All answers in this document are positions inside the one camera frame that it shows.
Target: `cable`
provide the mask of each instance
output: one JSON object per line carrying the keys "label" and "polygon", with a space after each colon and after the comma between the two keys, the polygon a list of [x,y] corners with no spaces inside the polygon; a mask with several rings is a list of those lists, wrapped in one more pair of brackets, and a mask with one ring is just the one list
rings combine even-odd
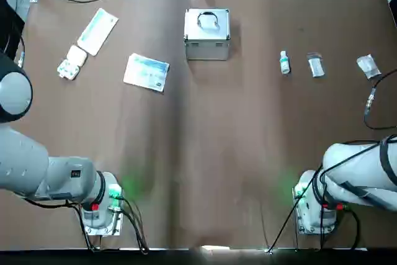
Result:
{"label": "cable", "polygon": [[377,91],[378,85],[379,85],[384,79],[386,79],[387,77],[389,77],[389,76],[391,76],[392,74],[395,74],[395,73],[397,73],[397,68],[394,69],[394,70],[392,70],[392,71],[389,71],[388,73],[386,73],[386,74],[384,74],[382,77],[380,77],[380,78],[375,82],[375,84],[374,84],[373,87],[372,87],[371,93],[370,93],[370,95],[369,95],[369,97],[368,97],[368,99],[367,99],[367,103],[366,103],[365,109],[364,109],[364,124],[365,124],[368,128],[370,128],[371,130],[391,130],[391,129],[397,128],[397,125],[391,125],[391,126],[388,126],[388,127],[373,127],[372,125],[370,125],[370,124],[368,123],[368,116],[369,116],[369,114],[370,114],[372,102],[373,102],[373,100],[375,99],[375,93],[376,93],[376,91]]}
{"label": "cable", "polygon": [[25,65],[25,49],[26,49],[26,47],[25,47],[25,40],[24,40],[24,37],[22,36],[22,33],[18,30],[16,24],[14,23],[14,20],[11,20],[11,21],[12,21],[12,29],[13,29],[13,30],[17,33],[17,35],[19,36],[20,42],[21,42],[21,44],[22,44],[22,51],[21,51],[21,53],[20,53],[20,58],[19,58],[19,60],[18,60],[18,66],[19,66],[20,68],[24,68],[24,65]]}
{"label": "cable", "polygon": [[125,203],[127,203],[131,214],[127,213],[124,209],[121,209],[120,212],[123,213],[128,218],[130,223],[133,225],[134,230],[135,230],[135,235],[136,235],[136,242],[138,243],[138,247],[139,247],[140,251],[143,254],[147,254],[149,252],[149,247],[147,245],[145,233],[143,231],[142,214],[141,214],[141,211],[139,210],[138,205],[136,204],[136,202],[134,200],[132,200],[134,207],[138,211],[138,215],[137,215],[134,212],[131,204],[129,203],[129,201],[126,198],[116,197],[115,199],[122,200]]}
{"label": "cable", "polygon": [[121,209],[120,212],[123,213],[128,218],[130,223],[133,225],[134,230],[135,230],[135,235],[136,235],[136,241],[138,242],[138,247],[139,247],[140,251],[143,254],[148,254],[149,253],[148,245],[146,244],[146,240],[140,235],[138,227],[136,226],[134,219],[124,209]]}
{"label": "cable", "polygon": [[83,218],[81,217],[80,210],[78,210],[78,208],[76,207],[76,206],[77,206],[77,203],[69,203],[68,200],[65,200],[65,203],[64,203],[64,204],[59,204],[59,205],[45,205],[45,204],[40,204],[40,203],[34,202],[34,201],[30,200],[30,199],[24,199],[24,200],[25,200],[26,202],[28,202],[28,203],[34,205],[34,206],[37,206],[37,207],[40,207],[40,208],[44,208],[44,209],[57,209],[57,208],[62,208],[62,207],[67,207],[67,208],[72,208],[72,209],[74,209],[74,211],[76,211],[76,213],[77,213],[77,215],[78,215],[78,218],[79,218],[79,223],[80,223],[81,231],[82,231],[82,233],[83,233],[83,235],[84,235],[84,240],[85,240],[85,242],[86,242],[87,249],[89,249],[89,250],[92,251],[92,252],[94,252],[94,251],[96,250],[95,247],[91,244],[91,242],[90,242],[90,240],[89,240],[89,237],[88,237],[88,235],[87,235],[87,233],[86,233],[86,229],[84,228]]}
{"label": "cable", "polygon": [[324,177],[324,175],[325,175],[326,173],[328,173],[328,172],[332,171],[333,169],[335,169],[336,167],[339,167],[340,165],[342,165],[342,164],[344,164],[344,163],[350,161],[351,159],[354,159],[354,158],[356,158],[357,156],[362,155],[363,153],[366,153],[367,151],[370,151],[370,150],[374,149],[375,147],[379,146],[379,144],[380,144],[380,143],[378,142],[378,143],[376,143],[376,144],[374,144],[374,145],[372,145],[372,146],[370,146],[370,147],[367,147],[366,149],[364,149],[364,150],[362,150],[362,151],[359,151],[358,153],[356,153],[356,154],[354,154],[354,155],[352,155],[352,156],[350,156],[350,157],[344,159],[343,161],[341,161],[341,162],[335,164],[334,166],[328,168],[327,170],[323,171],[323,172],[321,173],[321,175],[320,175],[320,178],[319,178],[320,182],[321,182],[322,184],[325,184],[325,182],[324,182],[324,180],[323,180],[323,177]]}
{"label": "cable", "polygon": [[292,215],[292,212],[295,210],[295,208],[297,207],[297,205],[298,205],[300,199],[302,199],[303,195],[304,195],[305,192],[308,190],[308,188],[310,187],[310,185],[313,183],[314,178],[315,178],[315,177],[317,176],[317,174],[320,172],[320,170],[321,170],[322,167],[323,167],[323,165],[321,164],[320,167],[319,167],[319,168],[316,170],[316,172],[314,173],[313,177],[310,179],[310,181],[309,181],[309,183],[308,183],[308,186],[303,190],[301,196],[298,198],[298,200],[297,200],[297,201],[295,202],[295,204],[293,205],[293,207],[292,207],[290,213],[288,214],[288,216],[287,216],[287,218],[285,219],[283,225],[281,226],[281,229],[280,229],[280,231],[279,231],[279,234],[277,234],[277,237],[275,238],[275,240],[274,240],[272,246],[267,250],[268,253],[271,253],[271,252],[272,252],[274,246],[276,245],[276,243],[277,243],[277,241],[279,240],[281,234],[283,233],[283,230],[284,230],[285,226],[287,225],[288,220],[290,219],[290,217],[291,217],[291,215]]}
{"label": "cable", "polygon": [[359,241],[361,238],[361,223],[360,223],[359,217],[352,209],[348,208],[348,209],[345,209],[345,211],[348,213],[351,213],[355,220],[355,225],[356,225],[355,238],[354,238],[354,243],[353,243],[352,247],[350,248],[351,250],[354,250],[359,245]]}
{"label": "cable", "polygon": [[325,204],[325,193],[327,191],[327,184],[324,187],[323,199],[321,200],[321,212],[320,212],[320,250],[324,247],[325,236],[323,232],[323,220],[324,220],[324,204]]}
{"label": "cable", "polygon": [[56,208],[61,208],[61,207],[72,207],[72,206],[77,205],[76,203],[69,203],[69,201],[67,201],[67,200],[65,201],[64,204],[60,204],[60,205],[45,205],[45,204],[37,203],[37,202],[32,201],[30,199],[24,199],[24,200],[26,202],[34,205],[34,206],[37,206],[37,207],[40,207],[40,208],[45,208],[45,209],[56,209]]}
{"label": "cable", "polygon": [[76,213],[77,213],[77,216],[79,218],[80,228],[84,235],[84,241],[86,242],[87,249],[89,249],[91,252],[95,253],[95,250],[97,250],[97,249],[95,248],[95,246],[92,245],[92,243],[89,240],[89,237],[86,233],[86,229],[84,227],[83,218],[81,217],[80,210],[74,205],[70,206],[70,208],[73,208],[74,211],[76,211]]}

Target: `electronic device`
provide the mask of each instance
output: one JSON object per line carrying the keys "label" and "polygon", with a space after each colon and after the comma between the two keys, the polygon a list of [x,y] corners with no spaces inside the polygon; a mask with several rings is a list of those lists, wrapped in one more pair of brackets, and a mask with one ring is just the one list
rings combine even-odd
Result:
{"label": "electronic device", "polygon": [[123,191],[112,173],[97,171],[88,158],[49,156],[7,124],[29,111],[32,98],[25,71],[0,52],[0,189],[30,201],[79,204],[88,235],[119,235]]}

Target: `small bottle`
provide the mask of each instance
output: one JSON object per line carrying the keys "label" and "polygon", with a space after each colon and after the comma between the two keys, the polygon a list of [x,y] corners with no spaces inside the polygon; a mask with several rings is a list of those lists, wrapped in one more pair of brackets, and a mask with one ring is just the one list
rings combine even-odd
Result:
{"label": "small bottle", "polygon": [[288,74],[291,69],[290,69],[290,61],[287,56],[287,52],[285,50],[282,50],[280,53],[280,66],[281,66],[281,72],[283,74]]}

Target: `white bottle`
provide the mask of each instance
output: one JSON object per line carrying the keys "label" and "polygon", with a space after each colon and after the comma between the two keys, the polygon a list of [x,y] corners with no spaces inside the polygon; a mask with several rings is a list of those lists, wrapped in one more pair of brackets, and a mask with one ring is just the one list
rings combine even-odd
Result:
{"label": "white bottle", "polygon": [[281,66],[281,72],[283,74],[288,74],[291,69],[290,69],[290,61],[287,56],[287,52],[285,50],[282,50],[280,53],[280,66]]}

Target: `green light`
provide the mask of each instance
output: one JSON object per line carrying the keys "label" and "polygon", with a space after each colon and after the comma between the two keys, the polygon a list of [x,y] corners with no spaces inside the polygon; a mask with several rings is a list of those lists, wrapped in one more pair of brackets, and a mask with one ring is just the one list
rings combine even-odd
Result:
{"label": "green light", "polygon": [[122,197],[122,188],[118,184],[111,184],[109,186],[109,197],[113,198],[112,207],[119,208],[121,206],[121,200],[116,198]]}

